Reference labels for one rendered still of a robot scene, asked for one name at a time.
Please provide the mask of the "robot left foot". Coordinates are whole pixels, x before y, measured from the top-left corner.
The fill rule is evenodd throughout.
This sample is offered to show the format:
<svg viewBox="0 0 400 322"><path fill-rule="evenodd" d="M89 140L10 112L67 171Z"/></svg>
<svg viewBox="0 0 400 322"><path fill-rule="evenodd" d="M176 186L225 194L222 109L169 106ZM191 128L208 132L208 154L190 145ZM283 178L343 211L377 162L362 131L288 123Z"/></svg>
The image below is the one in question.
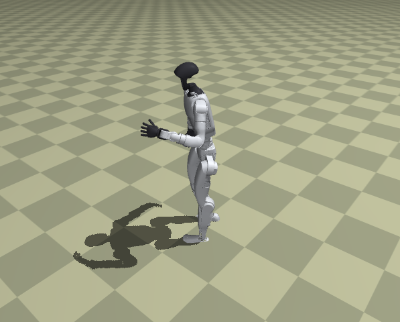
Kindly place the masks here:
<svg viewBox="0 0 400 322"><path fill-rule="evenodd" d="M202 236L201 236L202 237ZM197 242L207 242L209 240L208 237L205 238L205 241L199 240L199 235L184 235L182 238L186 243L197 243ZM202 239L202 238L201 238Z"/></svg>

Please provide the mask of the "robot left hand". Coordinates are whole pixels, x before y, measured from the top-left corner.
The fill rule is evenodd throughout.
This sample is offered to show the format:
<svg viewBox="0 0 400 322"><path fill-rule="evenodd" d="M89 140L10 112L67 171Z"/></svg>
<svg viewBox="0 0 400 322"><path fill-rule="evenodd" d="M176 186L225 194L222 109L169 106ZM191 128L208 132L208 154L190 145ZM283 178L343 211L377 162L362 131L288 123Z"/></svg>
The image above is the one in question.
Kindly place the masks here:
<svg viewBox="0 0 400 322"><path fill-rule="evenodd" d="M143 125L145 125L147 127L141 126L142 129L147 130L147 131L141 130L141 132L147 133L147 134L141 134L141 136L145 136L145 137L149 137L149 138L154 138L157 136L157 138L159 138L161 140L166 140L166 139L160 138L159 135L160 135L161 130L164 130L164 131L168 131L168 130L163 129L163 128L158 128L158 126L154 125L154 123L150 119L149 119L149 122L151 123L151 125L143 123ZM168 131L168 132L170 132L170 131Z"/></svg>

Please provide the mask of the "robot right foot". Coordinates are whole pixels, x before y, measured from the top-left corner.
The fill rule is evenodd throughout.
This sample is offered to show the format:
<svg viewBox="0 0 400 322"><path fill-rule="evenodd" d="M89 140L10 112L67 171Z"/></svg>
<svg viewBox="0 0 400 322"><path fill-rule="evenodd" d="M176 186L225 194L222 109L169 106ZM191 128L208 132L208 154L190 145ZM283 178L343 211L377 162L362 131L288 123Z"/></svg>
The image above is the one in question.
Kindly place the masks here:
<svg viewBox="0 0 400 322"><path fill-rule="evenodd" d="M198 218L198 215L197 215ZM212 213L212 220L211 221L219 221L220 217L217 213Z"/></svg>

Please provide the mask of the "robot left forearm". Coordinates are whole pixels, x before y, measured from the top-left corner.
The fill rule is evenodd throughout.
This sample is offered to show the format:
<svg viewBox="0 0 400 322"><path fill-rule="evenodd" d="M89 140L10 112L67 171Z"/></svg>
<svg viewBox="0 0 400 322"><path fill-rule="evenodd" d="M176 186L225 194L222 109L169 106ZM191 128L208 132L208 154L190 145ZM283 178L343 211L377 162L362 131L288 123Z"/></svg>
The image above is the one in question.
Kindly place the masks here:
<svg viewBox="0 0 400 322"><path fill-rule="evenodd" d="M177 144L181 144L184 147L200 147L202 145L202 138L200 137L192 137L190 135L177 134L174 131L164 131L161 130L160 138L170 140L171 142L176 142Z"/></svg>

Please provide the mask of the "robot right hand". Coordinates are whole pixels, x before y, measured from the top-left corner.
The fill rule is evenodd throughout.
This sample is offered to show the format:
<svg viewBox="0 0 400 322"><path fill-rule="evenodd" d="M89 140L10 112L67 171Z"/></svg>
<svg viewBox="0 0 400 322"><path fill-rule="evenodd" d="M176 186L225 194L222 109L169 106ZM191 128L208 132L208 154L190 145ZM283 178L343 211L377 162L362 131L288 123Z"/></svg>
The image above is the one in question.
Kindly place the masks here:
<svg viewBox="0 0 400 322"><path fill-rule="evenodd" d="M194 133L193 129L188 129L187 133L185 135L190 135L192 137L196 136L196 134Z"/></svg>

